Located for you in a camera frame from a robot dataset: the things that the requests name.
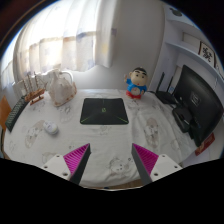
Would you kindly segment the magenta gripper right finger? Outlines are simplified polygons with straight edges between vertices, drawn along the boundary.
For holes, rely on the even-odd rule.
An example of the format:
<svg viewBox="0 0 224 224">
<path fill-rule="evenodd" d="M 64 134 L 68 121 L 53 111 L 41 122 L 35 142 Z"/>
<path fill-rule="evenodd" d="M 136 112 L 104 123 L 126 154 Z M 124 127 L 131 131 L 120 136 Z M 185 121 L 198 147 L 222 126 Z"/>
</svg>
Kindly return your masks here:
<svg viewBox="0 0 224 224">
<path fill-rule="evenodd" d="M 137 144 L 132 144 L 132 156 L 143 185 L 182 169 L 166 154 L 157 155 Z"/>
</svg>

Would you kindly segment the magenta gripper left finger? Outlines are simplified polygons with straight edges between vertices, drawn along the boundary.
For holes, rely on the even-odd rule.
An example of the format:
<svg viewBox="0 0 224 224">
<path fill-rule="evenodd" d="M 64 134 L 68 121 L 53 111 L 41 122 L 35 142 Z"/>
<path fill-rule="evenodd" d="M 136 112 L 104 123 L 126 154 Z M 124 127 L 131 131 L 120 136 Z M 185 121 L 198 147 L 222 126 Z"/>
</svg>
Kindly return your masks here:
<svg viewBox="0 0 224 224">
<path fill-rule="evenodd" d="M 90 144 L 86 144 L 66 155 L 56 154 L 42 169 L 79 185 L 90 154 Z"/>
</svg>

